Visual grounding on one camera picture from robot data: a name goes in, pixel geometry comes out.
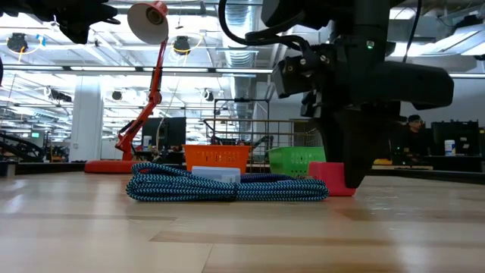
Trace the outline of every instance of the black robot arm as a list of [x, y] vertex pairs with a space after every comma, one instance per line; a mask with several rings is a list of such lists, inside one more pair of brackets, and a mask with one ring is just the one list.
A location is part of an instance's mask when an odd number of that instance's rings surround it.
[[103, 5], [108, 0], [1, 0], [0, 16], [34, 14], [45, 22], [56, 21], [71, 41], [86, 44], [89, 26], [98, 22], [120, 24], [114, 19], [117, 9]]
[[[248, 46], [278, 42], [301, 52], [274, 68], [277, 94], [284, 98], [306, 93], [301, 115], [317, 121], [327, 160], [344, 163], [350, 188], [360, 185], [398, 127], [401, 102], [411, 102], [418, 110], [452, 103], [454, 84], [445, 70], [385, 61], [396, 46], [387, 42], [390, 9], [401, 2], [265, 1], [261, 19], [268, 29], [247, 33], [244, 39], [227, 27], [227, 0], [219, 4], [221, 28], [234, 41]], [[296, 24], [315, 30], [331, 27], [330, 44], [277, 36]]]

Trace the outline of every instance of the red desk lamp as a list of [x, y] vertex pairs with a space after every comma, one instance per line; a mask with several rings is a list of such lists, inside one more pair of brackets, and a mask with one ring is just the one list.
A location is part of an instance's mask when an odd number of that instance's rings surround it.
[[164, 52], [168, 41], [167, 13], [167, 5], [162, 1], [155, 1], [150, 4], [135, 4], [128, 11], [128, 24], [133, 33], [143, 42], [152, 45], [161, 44], [161, 46], [157, 65], [152, 75], [149, 103], [135, 121], [131, 121], [118, 132], [116, 148], [123, 151], [124, 161], [130, 161], [133, 158], [133, 138], [149, 118], [149, 115], [152, 114], [155, 106], [161, 102], [159, 87], [161, 83], [161, 66], [164, 62]]

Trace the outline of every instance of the orange basket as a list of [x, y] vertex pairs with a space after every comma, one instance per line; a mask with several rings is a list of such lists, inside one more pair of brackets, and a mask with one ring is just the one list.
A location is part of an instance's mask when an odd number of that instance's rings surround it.
[[187, 170], [193, 166], [238, 168], [246, 172], [249, 146], [185, 145]]

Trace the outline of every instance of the person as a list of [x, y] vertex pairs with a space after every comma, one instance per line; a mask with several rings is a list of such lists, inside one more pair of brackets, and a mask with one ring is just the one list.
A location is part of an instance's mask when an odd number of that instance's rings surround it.
[[419, 115], [410, 115], [403, 137], [402, 148], [413, 157], [427, 155], [426, 137], [423, 134], [423, 120]]

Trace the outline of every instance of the wooden floor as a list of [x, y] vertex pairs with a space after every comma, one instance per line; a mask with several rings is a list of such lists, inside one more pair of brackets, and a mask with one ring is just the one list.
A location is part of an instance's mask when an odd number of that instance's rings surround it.
[[129, 175], [0, 180], [0, 272], [485, 272], [485, 187], [368, 177], [313, 203], [141, 203]]

